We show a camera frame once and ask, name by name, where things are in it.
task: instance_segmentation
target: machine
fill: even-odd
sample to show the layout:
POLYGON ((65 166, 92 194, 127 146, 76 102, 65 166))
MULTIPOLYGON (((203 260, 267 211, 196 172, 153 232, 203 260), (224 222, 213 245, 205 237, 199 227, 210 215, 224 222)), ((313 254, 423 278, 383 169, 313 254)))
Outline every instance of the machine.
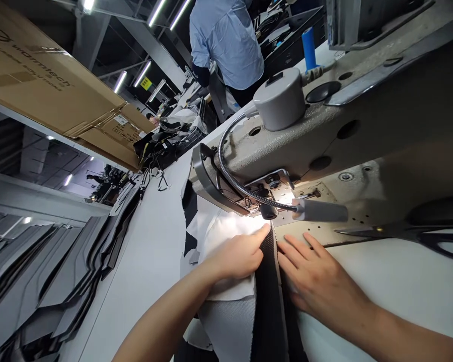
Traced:
MULTIPOLYGON (((286 127, 273 129, 265 111, 246 114, 200 144, 195 192, 276 227, 306 220, 333 242, 356 240, 336 227, 393 222, 453 196, 453 0, 321 73, 302 88, 305 108, 286 127)), ((290 104, 275 107, 274 117, 292 117, 290 104)))

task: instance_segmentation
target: yellow sign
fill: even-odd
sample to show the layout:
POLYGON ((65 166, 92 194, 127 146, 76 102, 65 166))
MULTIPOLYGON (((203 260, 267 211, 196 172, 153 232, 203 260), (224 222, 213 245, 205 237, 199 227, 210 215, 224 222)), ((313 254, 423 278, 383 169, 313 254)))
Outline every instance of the yellow sign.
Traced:
POLYGON ((141 87, 143 87, 145 90, 148 90, 151 84, 152 84, 151 81, 147 77, 144 77, 144 79, 141 82, 141 87))

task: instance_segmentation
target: cardboard box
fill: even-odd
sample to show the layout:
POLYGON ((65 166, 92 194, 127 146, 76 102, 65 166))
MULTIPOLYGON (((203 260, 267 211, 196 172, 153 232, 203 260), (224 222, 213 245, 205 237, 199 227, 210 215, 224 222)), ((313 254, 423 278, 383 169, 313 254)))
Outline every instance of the cardboard box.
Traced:
POLYGON ((132 144, 154 129, 133 105, 1 2, 0 104, 78 143, 86 140, 134 171, 132 144))

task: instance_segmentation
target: table surface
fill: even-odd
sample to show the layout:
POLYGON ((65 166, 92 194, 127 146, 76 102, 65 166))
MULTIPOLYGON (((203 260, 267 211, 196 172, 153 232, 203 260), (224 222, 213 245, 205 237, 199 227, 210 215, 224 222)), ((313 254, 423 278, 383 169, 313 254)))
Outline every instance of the table surface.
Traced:
MULTIPOLYGON (((327 44, 316 49, 318 64, 327 64, 338 55, 327 44)), ((296 67, 305 71, 305 62, 296 67)), ((219 136, 240 113, 204 142, 219 136)), ((166 169, 168 190, 158 191, 159 178, 150 182, 129 225, 117 266, 99 283, 75 339, 62 348, 61 361, 110 361, 141 315, 179 280, 186 229, 181 196, 191 152, 166 169)), ((398 239, 332 247, 329 252, 373 301, 453 337, 453 260, 398 239)), ((373 361, 305 313, 300 313, 299 327, 312 361, 373 361)))

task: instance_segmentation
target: cable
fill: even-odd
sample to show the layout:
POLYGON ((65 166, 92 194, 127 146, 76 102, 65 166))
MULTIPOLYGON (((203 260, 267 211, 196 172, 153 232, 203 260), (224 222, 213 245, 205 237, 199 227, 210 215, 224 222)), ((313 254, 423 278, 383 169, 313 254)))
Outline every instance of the cable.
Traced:
POLYGON ((242 184, 240 184, 233 177, 233 175, 228 170, 228 168, 226 166, 226 162, 225 162, 225 156, 223 154, 223 143, 227 139, 227 136, 230 133, 230 131, 233 129, 233 127, 235 125, 237 125, 237 123, 239 121, 241 121, 243 118, 246 118, 245 114, 242 114, 242 115, 238 116, 238 118, 236 118, 233 122, 231 122, 230 125, 226 128, 225 132, 222 134, 222 136, 220 138, 220 144, 218 145, 218 158, 219 158, 219 161, 220 161, 221 172, 223 172, 223 175, 230 182, 230 184, 232 184, 238 190, 243 192, 245 195, 250 196, 252 199, 255 199, 255 200, 257 200, 257 201, 259 201, 259 202, 261 202, 262 204, 265 204, 265 205, 270 205, 270 206, 277 207, 277 208, 280 208, 280 209, 285 209, 285 210, 290 210, 290 211, 296 212, 297 208, 295 206, 281 204, 281 203, 278 203, 276 201, 273 201, 273 200, 266 199, 264 197, 258 196, 256 193, 251 192, 250 190, 247 190, 242 184))

